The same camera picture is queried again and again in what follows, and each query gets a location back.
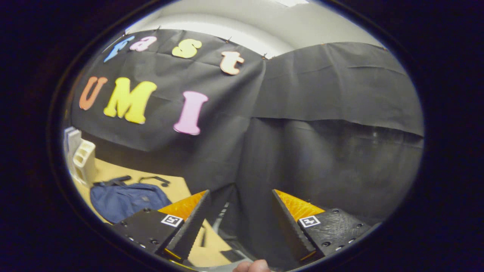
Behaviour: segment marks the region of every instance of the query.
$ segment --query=bag strap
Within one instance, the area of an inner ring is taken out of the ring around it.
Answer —
[[[108,181],[94,182],[92,185],[93,186],[113,186],[113,185],[126,186],[124,181],[128,181],[130,179],[131,179],[131,176],[126,175],[119,178],[113,178]]]

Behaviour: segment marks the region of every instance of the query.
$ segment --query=tan floor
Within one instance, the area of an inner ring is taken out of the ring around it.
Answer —
[[[124,168],[114,164],[107,163],[105,161],[95,159],[95,166],[97,169],[96,181],[108,181],[112,178],[121,177],[125,175],[130,175],[131,180],[126,181],[126,184],[132,184],[138,181],[141,177],[149,176],[159,176],[163,179],[168,180],[170,185],[168,187],[161,187],[161,182],[155,179],[144,180],[143,183],[153,184],[160,187],[160,189],[166,194],[171,202],[176,202],[182,200],[186,197],[192,195],[188,187],[186,186],[185,180],[182,177],[164,176],[153,173],[147,173],[142,171],[137,171],[133,169]],[[87,205],[90,207],[93,213],[95,213],[100,220],[107,222],[98,212],[94,209],[91,204],[90,199],[90,189],[76,181],[74,181],[76,188],[78,189],[82,198],[86,201]],[[218,234],[214,232],[207,220],[203,222],[204,228],[200,228],[200,232],[195,240],[192,251],[188,260],[198,267],[209,267],[209,266],[219,266],[229,264],[230,261],[226,259],[220,251],[230,250],[231,247],[224,242]],[[203,237],[203,232],[205,232],[205,246],[201,247],[201,241]]]

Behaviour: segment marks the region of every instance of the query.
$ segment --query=pink foam letter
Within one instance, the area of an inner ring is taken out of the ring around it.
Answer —
[[[207,102],[209,98],[196,91],[185,91],[183,96],[185,97],[185,104],[183,104],[182,114],[173,129],[180,133],[198,135],[200,134],[200,128],[197,126],[198,117],[203,103]]]

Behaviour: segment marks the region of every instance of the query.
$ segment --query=yellow foam letter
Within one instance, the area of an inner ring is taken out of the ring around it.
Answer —
[[[202,47],[202,42],[194,39],[181,41],[177,47],[173,48],[171,54],[176,57],[189,59],[197,54],[197,48]]]
[[[120,77],[116,79],[116,87],[104,114],[115,117],[117,113],[119,118],[125,117],[129,122],[144,124],[146,103],[156,88],[153,82],[143,81],[130,92],[129,78]]]

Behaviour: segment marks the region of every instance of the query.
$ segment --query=letter m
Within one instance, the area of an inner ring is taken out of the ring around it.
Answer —
[[[109,99],[104,114],[126,118],[129,122],[144,124],[145,108],[151,93],[157,86],[153,82],[143,81],[130,91],[130,80],[126,77],[116,79],[116,87]]]

